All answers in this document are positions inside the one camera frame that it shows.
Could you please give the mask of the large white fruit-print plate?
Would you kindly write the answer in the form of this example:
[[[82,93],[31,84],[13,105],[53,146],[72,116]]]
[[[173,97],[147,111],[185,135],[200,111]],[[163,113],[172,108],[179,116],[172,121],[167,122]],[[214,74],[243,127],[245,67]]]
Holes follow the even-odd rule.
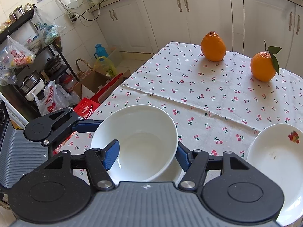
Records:
[[[302,216],[302,131],[290,124],[273,124],[251,143],[246,160],[278,184],[284,204],[277,218],[288,226]]]

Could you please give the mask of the white power strip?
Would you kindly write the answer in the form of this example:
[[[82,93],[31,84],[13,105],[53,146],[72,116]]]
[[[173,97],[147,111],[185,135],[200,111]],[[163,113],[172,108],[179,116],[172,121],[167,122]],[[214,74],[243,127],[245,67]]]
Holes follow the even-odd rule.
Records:
[[[69,20],[70,20],[70,22],[71,22],[72,24],[75,23],[75,22],[77,21],[77,18],[76,18],[76,15],[75,15],[74,12],[68,10],[68,11],[66,12],[66,15],[67,15],[67,17],[69,18]]]

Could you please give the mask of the yellow plastic bag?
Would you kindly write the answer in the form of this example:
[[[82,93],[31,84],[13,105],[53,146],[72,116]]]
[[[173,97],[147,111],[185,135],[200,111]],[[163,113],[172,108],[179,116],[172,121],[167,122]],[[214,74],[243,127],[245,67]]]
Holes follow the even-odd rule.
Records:
[[[118,75],[113,62],[105,56],[96,58],[95,63],[94,63],[94,69],[97,69],[97,68],[102,68],[102,70],[106,72],[106,76],[108,76],[108,77],[113,78]]]

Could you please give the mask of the hanging bag with yellow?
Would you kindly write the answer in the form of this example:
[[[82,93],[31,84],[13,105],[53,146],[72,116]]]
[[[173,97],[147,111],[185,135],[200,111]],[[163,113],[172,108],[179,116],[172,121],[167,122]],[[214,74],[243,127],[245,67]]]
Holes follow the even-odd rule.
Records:
[[[20,68],[34,63],[35,53],[9,35],[7,36],[6,50],[7,53],[4,54],[4,59],[1,59],[1,64],[7,68]]]

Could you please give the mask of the orange with leaves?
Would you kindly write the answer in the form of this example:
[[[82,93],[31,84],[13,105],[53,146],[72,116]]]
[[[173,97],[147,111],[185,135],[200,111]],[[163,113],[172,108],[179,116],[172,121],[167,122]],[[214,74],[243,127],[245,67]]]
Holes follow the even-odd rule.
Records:
[[[261,82],[269,82],[279,75],[279,62],[276,54],[278,54],[282,48],[277,46],[267,46],[264,42],[265,51],[259,52],[251,59],[251,73],[253,77]]]

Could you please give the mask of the hanging clear plastic bag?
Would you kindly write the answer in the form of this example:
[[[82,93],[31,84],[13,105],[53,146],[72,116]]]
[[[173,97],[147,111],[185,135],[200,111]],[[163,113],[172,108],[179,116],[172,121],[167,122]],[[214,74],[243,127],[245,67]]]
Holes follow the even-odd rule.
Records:
[[[33,9],[31,22],[38,32],[38,37],[43,48],[61,36],[66,29],[66,26],[56,24],[47,13],[39,8]]]

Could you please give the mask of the orange without leaf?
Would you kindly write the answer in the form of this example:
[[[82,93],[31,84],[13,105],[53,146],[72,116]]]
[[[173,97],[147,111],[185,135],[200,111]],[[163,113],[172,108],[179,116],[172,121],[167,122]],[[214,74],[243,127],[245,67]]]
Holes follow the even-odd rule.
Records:
[[[226,54],[226,46],[221,37],[214,31],[204,36],[201,42],[202,54],[210,61],[219,62]]]

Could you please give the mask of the brown cardboard box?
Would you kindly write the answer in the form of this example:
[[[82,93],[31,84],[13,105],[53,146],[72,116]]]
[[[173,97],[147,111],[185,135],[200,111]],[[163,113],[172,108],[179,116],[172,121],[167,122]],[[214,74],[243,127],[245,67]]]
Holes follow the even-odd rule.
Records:
[[[107,98],[107,96],[117,88],[122,82],[130,77],[131,72],[118,73],[114,77],[105,75],[105,71],[100,68],[89,73],[82,80],[72,87],[80,99],[88,98],[99,102]]]

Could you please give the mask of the red cardboard box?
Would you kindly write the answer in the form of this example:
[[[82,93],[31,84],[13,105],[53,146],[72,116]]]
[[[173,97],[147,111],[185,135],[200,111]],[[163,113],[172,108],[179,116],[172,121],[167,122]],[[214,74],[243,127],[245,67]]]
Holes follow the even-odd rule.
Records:
[[[83,98],[74,108],[74,111],[79,115],[83,116],[84,119],[91,118],[92,114],[97,110],[103,101],[93,101],[88,98]],[[70,150],[72,154],[80,154],[90,148],[91,140],[94,132],[86,132],[80,134],[75,131],[59,147],[54,151],[54,155],[58,154],[61,150]]]

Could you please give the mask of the wicker basket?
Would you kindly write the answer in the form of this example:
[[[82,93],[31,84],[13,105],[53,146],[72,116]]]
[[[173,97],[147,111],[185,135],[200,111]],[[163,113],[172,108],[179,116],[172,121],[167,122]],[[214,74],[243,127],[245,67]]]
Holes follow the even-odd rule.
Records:
[[[86,69],[82,70],[79,66],[79,62],[82,62],[86,65]],[[89,73],[91,73],[94,69],[93,67],[84,59],[77,58],[76,59],[76,67],[77,67],[77,77],[79,80],[84,79]]]

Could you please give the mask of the white bowl near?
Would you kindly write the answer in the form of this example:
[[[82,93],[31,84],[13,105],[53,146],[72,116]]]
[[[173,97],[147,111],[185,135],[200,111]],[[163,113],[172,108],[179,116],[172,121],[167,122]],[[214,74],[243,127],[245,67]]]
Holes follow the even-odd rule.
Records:
[[[153,182],[174,182],[177,186],[184,175],[185,171],[182,170],[177,159],[174,158],[168,168],[160,176],[155,178]]]

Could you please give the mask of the plain white bowl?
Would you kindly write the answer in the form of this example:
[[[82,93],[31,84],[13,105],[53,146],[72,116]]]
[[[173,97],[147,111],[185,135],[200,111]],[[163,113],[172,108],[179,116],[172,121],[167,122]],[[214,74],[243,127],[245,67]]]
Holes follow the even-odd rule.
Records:
[[[97,128],[92,148],[105,148],[112,140],[120,143],[120,153],[109,176],[121,181],[153,181],[175,158],[178,132],[173,119],[162,109],[149,105],[122,108]]]

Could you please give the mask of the white kitchen cabinets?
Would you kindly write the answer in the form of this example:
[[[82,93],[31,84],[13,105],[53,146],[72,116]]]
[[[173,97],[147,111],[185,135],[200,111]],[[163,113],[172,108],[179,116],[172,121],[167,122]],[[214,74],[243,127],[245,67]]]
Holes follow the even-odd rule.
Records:
[[[302,0],[109,0],[94,15],[106,43],[121,51],[199,45],[215,31],[227,50],[248,57],[281,47],[280,67],[302,75]]]

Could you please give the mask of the blue thermos jug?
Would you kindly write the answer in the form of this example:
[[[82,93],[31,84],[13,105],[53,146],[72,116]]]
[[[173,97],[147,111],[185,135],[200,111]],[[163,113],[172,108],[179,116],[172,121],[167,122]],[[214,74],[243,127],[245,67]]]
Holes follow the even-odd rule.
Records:
[[[104,60],[103,57],[106,57],[106,58],[108,57],[108,53],[107,53],[106,49],[102,46],[102,44],[96,44],[95,45],[94,56],[99,61],[103,61]]]

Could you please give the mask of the white red plastic bag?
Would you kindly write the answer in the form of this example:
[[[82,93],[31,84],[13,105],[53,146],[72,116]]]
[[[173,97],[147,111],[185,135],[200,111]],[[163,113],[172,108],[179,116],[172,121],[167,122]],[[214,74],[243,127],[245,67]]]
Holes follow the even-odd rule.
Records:
[[[43,90],[44,97],[39,99],[33,94],[40,114],[46,115],[60,109],[70,106],[70,94],[66,92],[61,85],[50,81]]]

